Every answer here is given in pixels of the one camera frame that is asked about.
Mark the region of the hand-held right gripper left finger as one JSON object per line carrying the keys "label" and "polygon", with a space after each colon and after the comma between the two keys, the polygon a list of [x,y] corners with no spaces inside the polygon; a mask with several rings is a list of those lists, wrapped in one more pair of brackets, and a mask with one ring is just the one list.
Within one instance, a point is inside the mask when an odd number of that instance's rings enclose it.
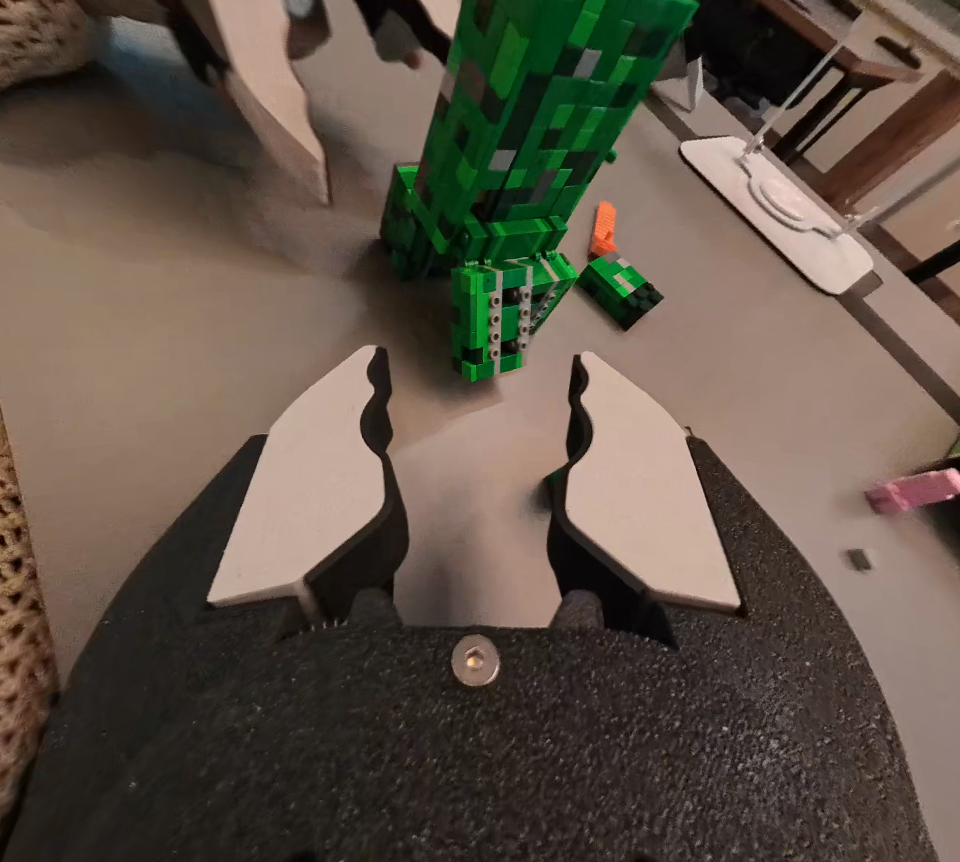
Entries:
{"label": "hand-held right gripper left finger", "polygon": [[392,378],[367,345],[303,391],[272,424],[207,602],[293,599],[318,628],[384,616],[400,624],[396,575],[405,505],[388,449]]}

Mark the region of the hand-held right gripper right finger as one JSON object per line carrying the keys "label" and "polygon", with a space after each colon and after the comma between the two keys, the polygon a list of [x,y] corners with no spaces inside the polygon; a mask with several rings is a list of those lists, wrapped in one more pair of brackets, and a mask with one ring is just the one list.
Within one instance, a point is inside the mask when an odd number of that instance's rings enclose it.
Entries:
{"label": "hand-held right gripper right finger", "polygon": [[670,608],[742,616],[687,432],[593,352],[574,356],[568,394],[566,491],[546,543],[561,604],[669,647]]}

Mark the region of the green lego creeper model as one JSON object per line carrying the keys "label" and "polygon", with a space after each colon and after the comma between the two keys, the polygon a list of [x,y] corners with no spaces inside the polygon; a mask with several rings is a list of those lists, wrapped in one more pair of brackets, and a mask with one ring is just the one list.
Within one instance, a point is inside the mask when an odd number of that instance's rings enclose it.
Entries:
{"label": "green lego creeper model", "polygon": [[454,370],[528,363],[578,279],[559,251],[697,0],[462,0],[417,163],[394,168],[380,238],[405,281],[449,277]]}

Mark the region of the green lego block dark tiles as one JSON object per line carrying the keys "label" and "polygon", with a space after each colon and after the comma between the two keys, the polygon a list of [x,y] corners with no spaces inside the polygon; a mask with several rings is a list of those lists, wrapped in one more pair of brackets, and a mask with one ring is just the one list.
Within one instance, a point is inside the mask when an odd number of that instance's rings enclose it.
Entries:
{"label": "green lego block dark tiles", "polygon": [[664,299],[653,283],[617,250],[589,262],[579,274],[576,285],[624,331]]}

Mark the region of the pink lego piece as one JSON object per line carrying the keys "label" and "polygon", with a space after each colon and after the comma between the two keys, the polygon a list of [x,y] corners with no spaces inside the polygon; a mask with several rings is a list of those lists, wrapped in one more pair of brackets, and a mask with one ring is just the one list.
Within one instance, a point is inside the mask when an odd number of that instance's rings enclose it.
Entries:
{"label": "pink lego piece", "polygon": [[870,508],[884,516],[946,503],[959,496],[959,472],[947,468],[903,476],[877,484],[864,496]]}

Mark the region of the orange lego piece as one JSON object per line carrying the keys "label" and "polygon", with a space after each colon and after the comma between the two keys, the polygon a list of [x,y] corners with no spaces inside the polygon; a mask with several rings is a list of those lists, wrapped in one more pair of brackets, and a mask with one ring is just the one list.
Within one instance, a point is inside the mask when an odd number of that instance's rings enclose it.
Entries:
{"label": "orange lego piece", "polygon": [[617,227],[617,209],[609,201],[601,201],[595,210],[591,241],[588,247],[590,260],[618,252],[615,235]]}

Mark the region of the clear acrylic stand white base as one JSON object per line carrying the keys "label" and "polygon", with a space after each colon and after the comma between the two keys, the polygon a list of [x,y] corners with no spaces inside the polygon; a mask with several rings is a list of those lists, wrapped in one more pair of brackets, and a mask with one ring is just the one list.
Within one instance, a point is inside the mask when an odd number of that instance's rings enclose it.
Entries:
{"label": "clear acrylic stand white base", "polygon": [[853,23],[834,42],[749,140],[708,136],[683,141],[678,147],[689,168],[811,285],[830,296],[848,292],[874,268],[870,254],[854,237],[865,218],[840,218],[802,191],[781,169],[784,160],[765,148],[764,136],[783,110],[834,62],[856,27]]}

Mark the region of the brown wooden table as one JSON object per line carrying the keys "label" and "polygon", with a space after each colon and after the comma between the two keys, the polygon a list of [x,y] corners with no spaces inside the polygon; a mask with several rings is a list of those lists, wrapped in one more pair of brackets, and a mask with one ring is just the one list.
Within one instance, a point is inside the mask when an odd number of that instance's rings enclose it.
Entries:
{"label": "brown wooden table", "polygon": [[[895,82],[913,83],[918,72],[889,52],[858,42],[854,21],[824,0],[753,0],[803,43],[825,54],[847,41],[828,62],[842,72],[839,84],[774,146],[786,165],[800,154],[799,145],[827,117],[832,106],[854,89],[874,90]],[[814,184],[814,190],[838,210],[852,209],[894,173],[929,149],[958,125],[958,69],[942,70],[876,127]]]}

